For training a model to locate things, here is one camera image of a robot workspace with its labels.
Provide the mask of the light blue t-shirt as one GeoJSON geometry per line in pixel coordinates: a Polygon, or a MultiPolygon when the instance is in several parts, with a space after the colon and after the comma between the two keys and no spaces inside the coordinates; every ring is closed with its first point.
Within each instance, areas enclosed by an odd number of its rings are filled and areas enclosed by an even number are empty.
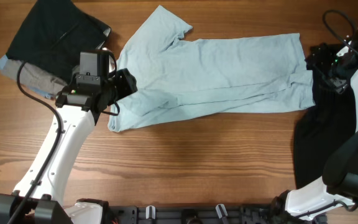
{"type": "Polygon", "coordinates": [[[191,26],[159,6],[121,51],[137,81],[118,102],[114,132],[215,113],[286,113],[314,105],[297,33],[185,40],[191,26]]]}

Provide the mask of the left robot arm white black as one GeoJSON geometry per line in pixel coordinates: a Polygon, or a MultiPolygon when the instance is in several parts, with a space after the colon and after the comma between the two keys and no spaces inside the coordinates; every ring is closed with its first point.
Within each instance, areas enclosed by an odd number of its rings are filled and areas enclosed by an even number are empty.
{"type": "Polygon", "coordinates": [[[0,223],[116,223],[104,200],[82,198],[63,207],[67,180],[86,138],[107,107],[137,91],[128,69],[108,50],[80,53],[78,73],[56,95],[48,134],[31,167],[11,194],[0,194],[0,223]]]}

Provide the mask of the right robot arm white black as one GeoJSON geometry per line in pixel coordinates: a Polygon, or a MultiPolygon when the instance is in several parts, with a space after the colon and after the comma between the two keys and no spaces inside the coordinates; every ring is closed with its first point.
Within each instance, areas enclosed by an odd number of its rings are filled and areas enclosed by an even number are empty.
{"type": "Polygon", "coordinates": [[[250,221],[325,223],[332,209],[358,209],[358,28],[340,44],[313,47],[306,64],[315,105],[295,127],[296,189],[245,209],[250,221]]]}

